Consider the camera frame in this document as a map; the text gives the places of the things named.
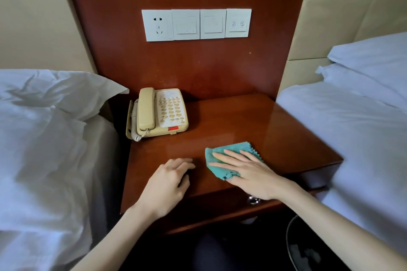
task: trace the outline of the microfiber cloth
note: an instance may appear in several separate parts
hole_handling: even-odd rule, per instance
[[[233,145],[228,145],[228,146],[223,146],[223,147],[217,147],[217,148],[206,148],[205,149],[205,159],[206,159],[206,166],[213,172],[215,176],[222,180],[227,180],[232,178],[233,176],[239,176],[240,174],[237,171],[231,171],[230,169],[225,169],[225,168],[220,168],[220,167],[215,167],[215,166],[209,166],[208,163],[210,162],[218,162],[221,163],[222,161],[216,159],[213,155],[212,152],[217,152],[221,154],[224,153],[224,149],[232,150],[236,153],[240,154],[240,150],[243,151],[248,151],[251,154],[255,155],[260,161],[263,161],[260,157],[260,155],[252,148],[252,146],[248,142],[240,142],[239,144],[233,144]]]

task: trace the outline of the telephone handset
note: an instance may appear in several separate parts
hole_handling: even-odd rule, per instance
[[[138,100],[130,101],[126,136],[143,137],[176,134],[188,129],[185,103],[179,89],[143,88]]]

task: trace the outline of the wooden nightstand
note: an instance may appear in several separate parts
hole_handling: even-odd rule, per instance
[[[160,164],[193,158],[197,166],[184,199],[149,229],[173,234],[232,218],[248,218],[282,207],[276,200],[248,203],[248,195],[216,178],[206,167],[205,148],[248,141],[273,170],[302,183],[310,192],[325,186],[343,159],[265,94],[186,103],[189,128],[132,142],[121,212],[140,197]]]

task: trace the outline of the white switch plate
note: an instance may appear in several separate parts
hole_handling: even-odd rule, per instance
[[[226,9],[201,9],[201,39],[225,37]]]
[[[147,42],[174,41],[171,10],[141,10]]]
[[[199,40],[199,10],[172,10],[174,40]]]
[[[226,9],[225,37],[249,36],[252,9]]]

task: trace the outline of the wooden wall panel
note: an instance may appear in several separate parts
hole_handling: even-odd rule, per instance
[[[277,96],[302,0],[74,0],[99,74],[186,100]],[[252,8],[249,37],[146,42],[141,9]]]

